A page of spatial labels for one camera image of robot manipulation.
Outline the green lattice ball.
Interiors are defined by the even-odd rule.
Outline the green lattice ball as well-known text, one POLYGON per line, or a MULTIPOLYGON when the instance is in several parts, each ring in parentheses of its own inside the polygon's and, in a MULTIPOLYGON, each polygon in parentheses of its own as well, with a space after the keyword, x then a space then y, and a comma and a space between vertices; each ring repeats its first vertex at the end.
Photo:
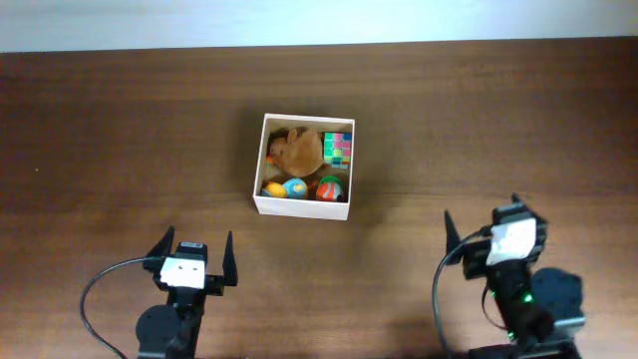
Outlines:
POLYGON ((319 184, 323 184, 326 182, 335 182, 338 185, 342 185, 342 182, 340 181, 340 179, 336 176, 326 176, 320 179, 319 184))

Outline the brown plush chicken toy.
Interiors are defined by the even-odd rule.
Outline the brown plush chicken toy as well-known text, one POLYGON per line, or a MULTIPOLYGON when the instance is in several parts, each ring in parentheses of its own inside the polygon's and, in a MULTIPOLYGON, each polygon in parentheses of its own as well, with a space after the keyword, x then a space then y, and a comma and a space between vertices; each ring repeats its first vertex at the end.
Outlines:
POLYGON ((297 178, 313 175, 324 165, 323 145, 315 129, 303 133, 291 129, 286 137, 271 142, 268 155, 275 166, 297 178))

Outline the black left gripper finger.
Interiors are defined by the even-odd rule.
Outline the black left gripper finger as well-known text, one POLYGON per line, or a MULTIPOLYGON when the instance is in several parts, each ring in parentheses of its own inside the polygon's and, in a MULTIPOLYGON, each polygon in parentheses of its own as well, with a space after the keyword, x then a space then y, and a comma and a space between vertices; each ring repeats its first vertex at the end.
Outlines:
POLYGON ((238 285, 238 271, 233 251, 233 233, 230 230, 227 235, 224 257, 222 260, 223 281, 225 286, 238 285))
POLYGON ((147 253, 146 258, 162 258, 170 255, 174 239, 174 227, 170 226, 161 240, 147 253))

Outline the red white ball toy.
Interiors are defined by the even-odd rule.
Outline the red white ball toy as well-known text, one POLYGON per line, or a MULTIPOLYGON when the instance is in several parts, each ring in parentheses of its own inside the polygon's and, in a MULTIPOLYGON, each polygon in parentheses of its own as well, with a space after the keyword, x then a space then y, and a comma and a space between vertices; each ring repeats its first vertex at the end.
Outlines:
POLYGON ((342 202, 345 195, 337 181, 328 180, 319 183, 315 197, 319 201, 342 202))

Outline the colourful puzzle cube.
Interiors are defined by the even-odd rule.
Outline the colourful puzzle cube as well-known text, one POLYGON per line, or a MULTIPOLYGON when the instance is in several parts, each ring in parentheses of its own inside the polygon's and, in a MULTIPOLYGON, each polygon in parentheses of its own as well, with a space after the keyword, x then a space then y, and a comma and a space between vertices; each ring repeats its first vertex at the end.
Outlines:
POLYGON ((353 135, 330 133, 323 137, 324 163, 333 169, 347 170, 352 162, 353 135))

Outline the orange blue duck toy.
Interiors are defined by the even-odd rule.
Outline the orange blue duck toy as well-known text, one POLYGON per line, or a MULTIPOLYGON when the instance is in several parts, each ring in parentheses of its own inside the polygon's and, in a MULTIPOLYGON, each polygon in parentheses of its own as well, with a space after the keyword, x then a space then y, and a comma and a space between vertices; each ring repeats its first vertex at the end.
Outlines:
POLYGON ((310 188, 303 179, 293 178, 283 183, 269 181, 261 189, 260 194, 275 198, 308 199, 310 197, 310 188))

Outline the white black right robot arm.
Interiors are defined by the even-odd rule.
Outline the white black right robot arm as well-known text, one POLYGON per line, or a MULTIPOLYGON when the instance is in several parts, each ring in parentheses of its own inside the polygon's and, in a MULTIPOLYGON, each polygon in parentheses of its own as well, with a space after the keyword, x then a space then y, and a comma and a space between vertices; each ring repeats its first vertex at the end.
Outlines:
POLYGON ((448 211, 444 218, 446 255, 435 272, 432 304, 446 355, 455 356, 443 328, 439 282, 445 267, 460 263, 465 279, 485 280, 481 297, 493 298, 502 320, 496 327, 509 340, 471 349, 469 359, 578 358, 574 337, 586 322, 582 278, 555 267, 531 271, 545 249, 547 220, 515 193, 511 204, 492 211, 491 223, 466 238, 448 211))

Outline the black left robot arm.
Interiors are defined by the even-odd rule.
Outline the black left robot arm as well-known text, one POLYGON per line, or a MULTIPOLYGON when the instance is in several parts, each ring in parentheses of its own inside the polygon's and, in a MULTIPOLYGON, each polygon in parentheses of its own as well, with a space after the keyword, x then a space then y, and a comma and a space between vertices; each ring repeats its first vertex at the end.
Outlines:
POLYGON ((143 269, 153 275, 155 285, 167 299, 138 319, 139 358, 193 359, 206 298, 221 296, 225 288, 238 284, 231 233, 226 239, 220 275, 206 272, 205 244, 183 241, 173 246, 174 235, 175 229, 170 227, 143 262, 143 269))

